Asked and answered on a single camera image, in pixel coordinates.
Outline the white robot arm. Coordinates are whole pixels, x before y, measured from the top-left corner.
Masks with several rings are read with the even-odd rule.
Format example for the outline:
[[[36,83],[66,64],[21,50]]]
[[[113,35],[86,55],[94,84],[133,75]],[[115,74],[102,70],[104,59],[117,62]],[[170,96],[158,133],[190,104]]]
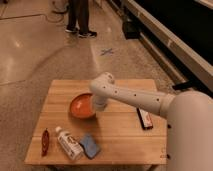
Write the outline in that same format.
[[[103,110],[111,98],[167,119],[167,171],[213,171],[213,98],[209,95],[120,87],[109,72],[93,79],[89,89],[96,109]]]

